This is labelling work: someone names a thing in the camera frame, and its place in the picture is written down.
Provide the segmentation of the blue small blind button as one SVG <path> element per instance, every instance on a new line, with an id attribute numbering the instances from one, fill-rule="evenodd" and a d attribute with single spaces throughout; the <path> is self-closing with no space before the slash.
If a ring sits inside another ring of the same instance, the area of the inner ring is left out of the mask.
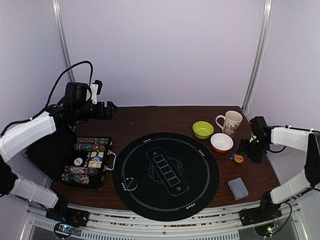
<path id="1" fill-rule="evenodd" d="M 231 159 L 231 160 L 234 160 L 235 157 L 236 157 L 236 155 L 237 155 L 236 153 L 233 153 L 233 154 L 231 155 L 230 159 Z"/>

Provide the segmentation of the orange big blind button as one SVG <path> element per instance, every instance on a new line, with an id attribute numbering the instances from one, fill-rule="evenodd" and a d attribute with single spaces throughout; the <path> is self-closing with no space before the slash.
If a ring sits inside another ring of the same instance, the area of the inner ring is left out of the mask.
<path id="1" fill-rule="evenodd" d="M 241 164 L 241 163 L 244 162 L 244 157 L 241 156 L 241 155 L 239 155 L 239 154 L 236 154 L 236 155 L 234 156 L 234 161 L 235 161 L 236 163 Z"/>

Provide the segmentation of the poker chip row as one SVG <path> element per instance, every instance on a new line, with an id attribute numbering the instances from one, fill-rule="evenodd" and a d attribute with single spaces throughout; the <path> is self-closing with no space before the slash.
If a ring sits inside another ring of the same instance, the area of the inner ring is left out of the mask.
<path id="1" fill-rule="evenodd" d="M 74 175 L 97 176 L 99 170 L 97 168 L 81 167 L 81 166 L 65 166 L 64 172 Z"/>
<path id="2" fill-rule="evenodd" d="M 67 183 L 76 183 L 84 185 L 88 185 L 90 183 L 89 176 L 81 174 L 63 173 L 61 175 L 61 180 Z"/>
<path id="3" fill-rule="evenodd" d="M 107 147 L 101 144 L 89 144 L 89 143 L 76 143 L 74 145 L 76 151 L 86 151 L 86 152 L 105 152 Z"/>
<path id="4" fill-rule="evenodd" d="M 77 144 L 90 144 L 90 145 L 108 145 L 112 139 L 109 137 L 78 137 Z"/>

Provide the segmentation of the clear acrylic dealer puck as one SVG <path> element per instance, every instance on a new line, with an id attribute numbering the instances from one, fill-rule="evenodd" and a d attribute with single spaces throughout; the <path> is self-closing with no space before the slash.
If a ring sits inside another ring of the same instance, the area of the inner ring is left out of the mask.
<path id="1" fill-rule="evenodd" d="M 124 190 L 132 192 L 138 188 L 138 182 L 134 177 L 126 177 L 124 180 Z"/>

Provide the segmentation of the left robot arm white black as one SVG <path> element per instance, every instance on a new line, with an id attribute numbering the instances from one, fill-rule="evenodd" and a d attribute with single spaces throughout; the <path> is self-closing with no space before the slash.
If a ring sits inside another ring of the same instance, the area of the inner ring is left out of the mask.
<path id="1" fill-rule="evenodd" d="M 61 222 L 72 218 L 67 202 L 55 191 L 12 172 L 8 162 L 19 152 L 51 179 L 68 186 L 102 187 L 111 152 L 110 137 L 77 136 L 74 129 L 89 120 L 111 120 L 117 111 L 111 102 L 98 101 L 102 82 L 70 82 L 63 98 L 47 104 L 31 119 L 16 123 L 0 136 L 0 192 L 52 211 Z"/>

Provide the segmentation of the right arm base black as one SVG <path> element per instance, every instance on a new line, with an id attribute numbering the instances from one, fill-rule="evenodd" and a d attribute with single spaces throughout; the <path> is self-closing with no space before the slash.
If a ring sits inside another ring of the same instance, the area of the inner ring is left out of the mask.
<path id="1" fill-rule="evenodd" d="M 258 224 L 273 220 L 274 217 L 281 217 L 281 204 L 275 204 L 271 198 L 271 192 L 267 191 L 262 195 L 259 206 L 254 208 L 244 208 L 239 211 L 239 218 L 242 226 Z"/>

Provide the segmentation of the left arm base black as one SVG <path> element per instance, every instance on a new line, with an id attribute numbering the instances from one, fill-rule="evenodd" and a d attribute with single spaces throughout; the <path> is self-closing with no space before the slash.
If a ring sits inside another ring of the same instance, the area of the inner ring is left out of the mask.
<path id="1" fill-rule="evenodd" d="M 68 206 L 65 197 L 57 194 L 58 201 L 53 208 L 42 206 L 46 211 L 46 217 L 55 221 L 60 221 L 72 227 L 86 227 L 89 219 L 89 212 L 86 210 L 79 210 Z"/>

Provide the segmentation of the white orange bowl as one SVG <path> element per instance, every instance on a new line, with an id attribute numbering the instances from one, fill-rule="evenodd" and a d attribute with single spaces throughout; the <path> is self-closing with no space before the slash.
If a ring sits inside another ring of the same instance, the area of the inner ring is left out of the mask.
<path id="1" fill-rule="evenodd" d="M 224 133 L 213 134 L 210 138 L 210 143 L 217 153 L 226 153 L 234 146 L 233 139 Z"/>

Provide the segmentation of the white decorated mug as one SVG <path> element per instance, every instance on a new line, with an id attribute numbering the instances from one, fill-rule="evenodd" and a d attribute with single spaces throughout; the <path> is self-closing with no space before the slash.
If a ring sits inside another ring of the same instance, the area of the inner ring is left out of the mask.
<path id="1" fill-rule="evenodd" d="M 223 119 L 223 125 L 219 124 L 218 119 Z M 222 130 L 223 134 L 230 136 L 232 139 L 235 137 L 239 126 L 243 120 L 243 116 L 234 110 L 227 111 L 224 115 L 218 115 L 215 118 L 215 123 Z"/>

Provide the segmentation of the grey playing card deck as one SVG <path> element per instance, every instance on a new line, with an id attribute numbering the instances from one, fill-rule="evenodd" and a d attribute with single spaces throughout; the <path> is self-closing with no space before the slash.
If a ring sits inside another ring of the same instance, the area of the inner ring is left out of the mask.
<path id="1" fill-rule="evenodd" d="M 249 195 L 249 191 L 247 190 L 243 180 L 241 177 L 230 180 L 228 182 L 228 186 L 233 194 L 234 199 L 240 200 Z"/>

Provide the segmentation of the green bowl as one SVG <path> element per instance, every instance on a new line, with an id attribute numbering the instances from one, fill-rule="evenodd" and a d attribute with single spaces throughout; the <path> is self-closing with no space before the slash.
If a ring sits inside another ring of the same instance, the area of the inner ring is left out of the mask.
<path id="1" fill-rule="evenodd" d="M 214 133 L 214 127 L 206 121 L 197 121 L 192 126 L 193 133 L 198 139 L 208 139 Z"/>

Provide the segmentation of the boxed playing card deck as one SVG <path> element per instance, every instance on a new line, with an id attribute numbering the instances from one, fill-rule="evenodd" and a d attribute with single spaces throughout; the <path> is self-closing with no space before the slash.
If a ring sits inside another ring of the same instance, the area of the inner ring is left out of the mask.
<path id="1" fill-rule="evenodd" d="M 91 151 L 87 153 L 86 160 L 84 162 L 84 167 L 100 169 L 103 161 L 104 161 L 104 152 Z"/>

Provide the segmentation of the right circuit board with LEDs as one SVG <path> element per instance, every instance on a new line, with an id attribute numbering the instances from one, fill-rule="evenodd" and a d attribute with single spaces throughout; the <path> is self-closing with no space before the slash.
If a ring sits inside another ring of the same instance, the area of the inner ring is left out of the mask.
<path id="1" fill-rule="evenodd" d="M 265 224 L 254 227 L 256 235 L 263 239 L 271 238 L 279 229 L 280 226 L 276 224 Z"/>

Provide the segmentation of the circuit board with leds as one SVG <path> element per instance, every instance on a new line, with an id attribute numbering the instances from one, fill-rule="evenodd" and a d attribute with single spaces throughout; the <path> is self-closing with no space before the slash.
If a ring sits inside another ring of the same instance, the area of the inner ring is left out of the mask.
<path id="1" fill-rule="evenodd" d="M 61 239 L 70 237 L 74 233 L 74 231 L 75 228 L 73 226 L 70 226 L 62 222 L 56 223 L 53 228 L 54 234 Z"/>
<path id="2" fill-rule="evenodd" d="M 271 238 L 279 229 L 280 226 L 276 224 L 265 224 L 254 227 L 256 235 L 263 239 Z"/>

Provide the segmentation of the left circuit board with LEDs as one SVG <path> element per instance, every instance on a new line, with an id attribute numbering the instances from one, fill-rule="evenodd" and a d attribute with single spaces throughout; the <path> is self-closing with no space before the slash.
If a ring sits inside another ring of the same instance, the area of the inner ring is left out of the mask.
<path id="1" fill-rule="evenodd" d="M 70 226 L 62 222 L 56 223 L 53 228 L 54 234 L 61 239 L 70 237 L 74 233 L 74 231 L 75 228 L 73 226 Z"/>

